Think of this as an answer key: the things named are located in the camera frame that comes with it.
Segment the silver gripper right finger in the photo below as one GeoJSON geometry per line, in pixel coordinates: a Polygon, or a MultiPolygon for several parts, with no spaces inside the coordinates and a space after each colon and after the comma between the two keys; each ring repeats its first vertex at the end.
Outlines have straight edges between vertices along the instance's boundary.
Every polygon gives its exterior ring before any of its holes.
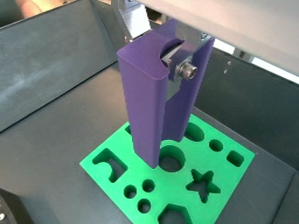
{"type": "Polygon", "coordinates": [[[192,63],[192,58],[212,40],[208,33],[182,22],[175,26],[175,37],[180,43],[175,44],[162,56],[162,61],[170,70],[167,99],[171,99],[179,92],[182,82],[192,80],[196,76],[199,67],[192,63]]]}

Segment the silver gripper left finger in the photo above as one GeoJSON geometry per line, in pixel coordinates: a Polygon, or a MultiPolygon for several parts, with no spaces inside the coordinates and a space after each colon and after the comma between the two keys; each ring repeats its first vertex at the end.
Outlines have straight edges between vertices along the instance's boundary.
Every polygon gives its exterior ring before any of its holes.
{"type": "Polygon", "coordinates": [[[136,0],[111,0],[125,43],[151,31],[146,6],[136,0]]]}

